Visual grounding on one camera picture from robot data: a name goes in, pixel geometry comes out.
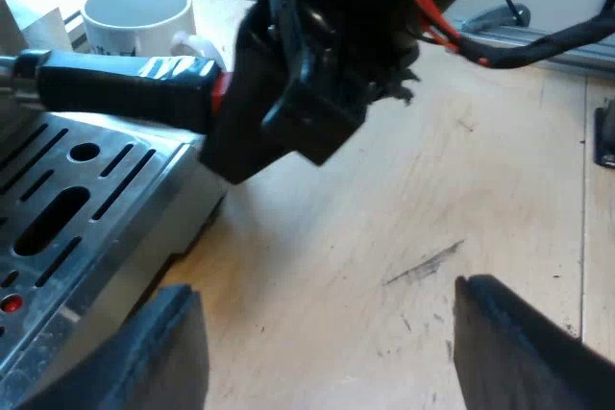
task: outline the drip tray grate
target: drip tray grate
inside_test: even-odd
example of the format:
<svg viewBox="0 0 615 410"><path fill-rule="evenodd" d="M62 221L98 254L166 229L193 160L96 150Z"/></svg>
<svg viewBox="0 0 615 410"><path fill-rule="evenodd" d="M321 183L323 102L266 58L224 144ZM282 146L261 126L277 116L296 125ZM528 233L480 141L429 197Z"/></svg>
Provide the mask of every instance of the drip tray grate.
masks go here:
<svg viewBox="0 0 615 410"><path fill-rule="evenodd" d="M113 333L222 197L189 144L126 126L32 113L0 133L0 408Z"/></svg>

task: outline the red button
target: red button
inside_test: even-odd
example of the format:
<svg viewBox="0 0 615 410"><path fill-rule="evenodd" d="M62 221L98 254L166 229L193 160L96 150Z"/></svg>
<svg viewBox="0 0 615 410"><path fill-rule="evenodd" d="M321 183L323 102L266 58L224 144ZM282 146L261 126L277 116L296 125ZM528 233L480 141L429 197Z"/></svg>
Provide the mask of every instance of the red button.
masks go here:
<svg viewBox="0 0 615 410"><path fill-rule="evenodd" d="M0 303L0 309L4 312L15 312L23 306L23 299L19 295L9 295Z"/></svg>

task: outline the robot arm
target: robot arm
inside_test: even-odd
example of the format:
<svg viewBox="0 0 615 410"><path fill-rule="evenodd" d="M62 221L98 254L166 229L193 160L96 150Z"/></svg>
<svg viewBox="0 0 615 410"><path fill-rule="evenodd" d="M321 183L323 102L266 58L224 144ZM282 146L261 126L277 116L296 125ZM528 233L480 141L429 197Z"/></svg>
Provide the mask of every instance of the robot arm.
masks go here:
<svg viewBox="0 0 615 410"><path fill-rule="evenodd" d="M444 20L440 11L453 1L257 0L239 29L232 76L194 58L30 51L0 59L0 94L5 87L42 109L128 115L204 133L203 163L239 183L292 151L321 165L363 124L369 105L409 101L403 83L416 79L408 67L423 32L494 68L615 32L615 13L603 12L525 47L493 48Z"/></svg>

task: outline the scratch mark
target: scratch mark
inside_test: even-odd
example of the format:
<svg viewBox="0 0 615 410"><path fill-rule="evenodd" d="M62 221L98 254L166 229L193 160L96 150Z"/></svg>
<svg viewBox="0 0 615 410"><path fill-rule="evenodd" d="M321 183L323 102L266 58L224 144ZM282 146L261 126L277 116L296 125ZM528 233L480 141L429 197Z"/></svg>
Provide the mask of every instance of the scratch mark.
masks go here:
<svg viewBox="0 0 615 410"><path fill-rule="evenodd" d="M542 87L540 88L540 100L538 100L538 107L542 108L542 103L543 100L545 98L545 81L546 79L542 80Z"/></svg>
<svg viewBox="0 0 615 410"><path fill-rule="evenodd" d="M410 322L407 321L406 316L404 314L402 314L402 320L404 321L404 324L406 325L406 329L407 329L408 333L412 333L412 328L410 327Z"/></svg>
<svg viewBox="0 0 615 410"><path fill-rule="evenodd" d="M444 249L442 252L438 252L434 256L432 256L427 261L414 266L413 268L408 269L407 271L403 271L401 274L396 275L392 279L388 280L383 284L383 286L390 285L393 282L398 281L400 278L407 277L408 282L414 282L416 280L421 280L422 278L431 276L438 272L440 265L449 259L452 255L456 253L459 246L463 244L464 240L459 240L455 242L451 247Z"/></svg>
<svg viewBox="0 0 615 410"><path fill-rule="evenodd" d="M449 356L449 362L453 362L453 343L446 340L446 352Z"/></svg>
<svg viewBox="0 0 615 410"><path fill-rule="evenodd" d="M474 132L474 126L469 126L468 124L463 122L463 120L461 120L461 119L457 119L457 124L460 125L461 127L463 127L465 130L467 130L470 133Z"/></svg>

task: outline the black handle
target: black handle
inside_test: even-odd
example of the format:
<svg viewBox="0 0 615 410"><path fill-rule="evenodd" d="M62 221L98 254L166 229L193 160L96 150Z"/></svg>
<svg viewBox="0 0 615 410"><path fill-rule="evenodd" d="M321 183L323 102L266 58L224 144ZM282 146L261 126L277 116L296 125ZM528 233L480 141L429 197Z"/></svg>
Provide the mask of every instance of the black handle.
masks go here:
<svg viewBox="0 0 615 410"><path fill-rule="evenodd" d="M38 55L41 103L53 111L101 112L205 133L211 92L221 75L213 60L23 52L15 70Z"/></svg>

